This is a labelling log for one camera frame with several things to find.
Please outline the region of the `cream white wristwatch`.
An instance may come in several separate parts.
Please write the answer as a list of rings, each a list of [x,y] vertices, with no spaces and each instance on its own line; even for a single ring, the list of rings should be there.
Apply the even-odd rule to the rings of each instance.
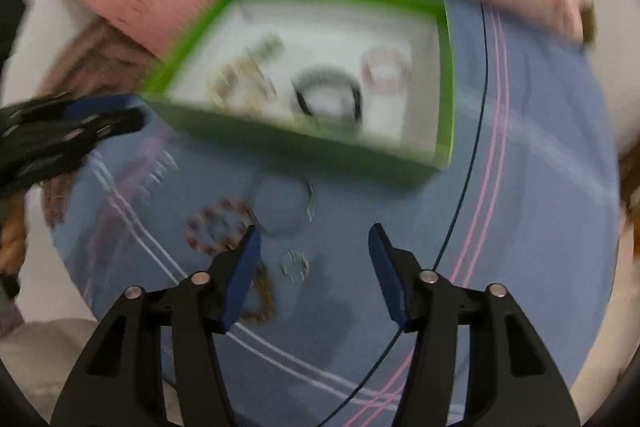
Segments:
[[[263,36],[216,70],[207,88],[209,102],[232,112],[261,114],[264,106],[278,96],[277,88],[264,68],[277,62],[284,51],[284,43],[278,35]]]

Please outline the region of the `black wristwatch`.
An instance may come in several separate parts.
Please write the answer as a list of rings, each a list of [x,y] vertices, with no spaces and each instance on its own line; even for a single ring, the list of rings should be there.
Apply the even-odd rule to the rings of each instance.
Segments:
[[[305,116],[334,124],[362,124],[362,89],[349,72],[330,66],[309,67],[293,78],[292,88]]]

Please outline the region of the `brown knitted blanket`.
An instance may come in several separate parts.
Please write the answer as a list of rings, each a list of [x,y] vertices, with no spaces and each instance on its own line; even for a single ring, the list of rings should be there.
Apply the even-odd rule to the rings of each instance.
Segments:
[[[104,20],[84,30],[58,56],[38,93],[89,95],[136,93],[157,58]]]

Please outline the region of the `blue striped bed sheet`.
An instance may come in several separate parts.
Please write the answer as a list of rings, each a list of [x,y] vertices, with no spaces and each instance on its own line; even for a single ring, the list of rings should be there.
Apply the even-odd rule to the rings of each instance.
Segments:
[[[620,223],[602,91],[581,50],[473,1],[446,8],[457,116],[446,170],[400,188],[151,118],[93,153],[52,231],[91,312],[102,317],[129,285],[152,291],[204,268],[186,221],[218,199],[247,200],[258,172],[285,170],[314,186],[314,220],[262,234],[274,317],[217,341],[241,425],[390,425],[414,339],[388,316],[372,225],[451,282],[506,285],[574,381],[612,291]]]

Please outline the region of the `green white cardboard box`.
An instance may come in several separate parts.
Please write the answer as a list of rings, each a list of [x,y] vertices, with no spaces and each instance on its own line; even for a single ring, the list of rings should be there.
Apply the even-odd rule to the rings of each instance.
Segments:
[[[398,185],[454,150],[444,0],[214,0],[141,94],[198,138]]]

